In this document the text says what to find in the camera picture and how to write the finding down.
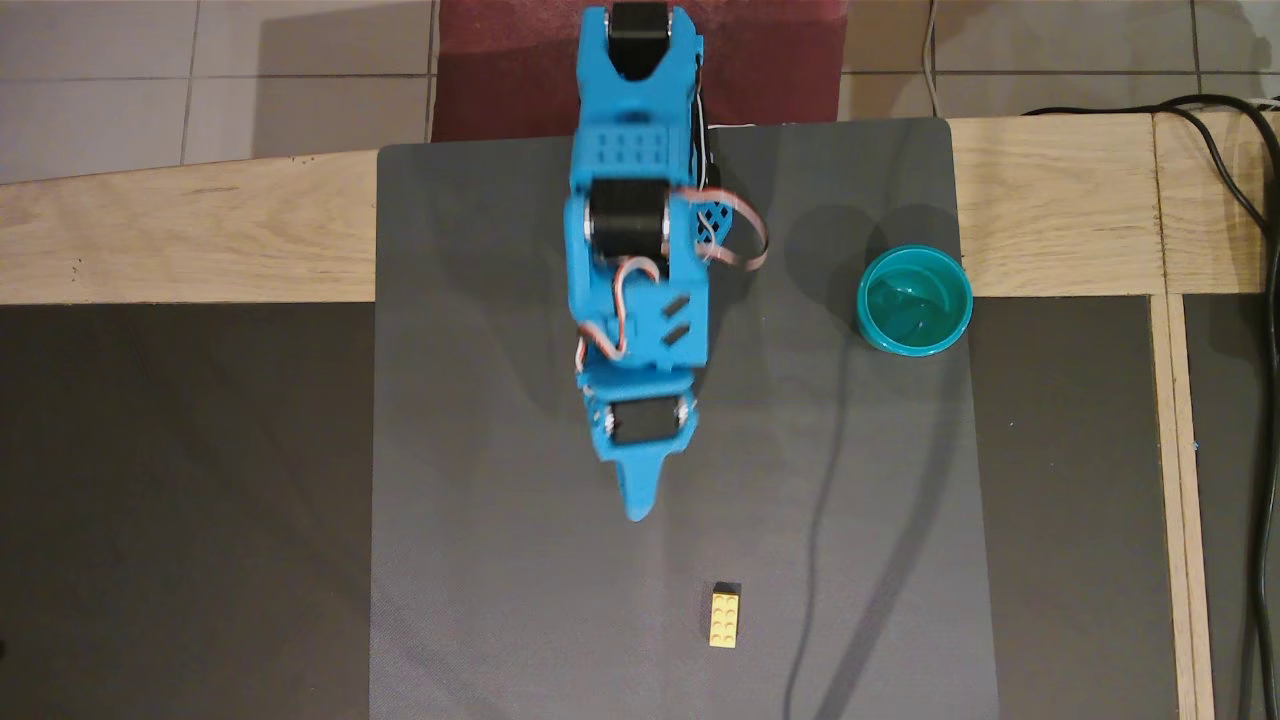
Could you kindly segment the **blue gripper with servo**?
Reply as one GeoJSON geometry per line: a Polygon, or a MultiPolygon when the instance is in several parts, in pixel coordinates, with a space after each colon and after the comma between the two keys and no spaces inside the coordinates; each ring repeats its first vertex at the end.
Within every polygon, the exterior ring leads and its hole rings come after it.
{"type": "Polygon", "coordinates": [[[698,428],[689,368],[586,366],[579,375],[591,442],[614,465],[623,510],[641,521],[654,509],[666,461],[698,428]]]}

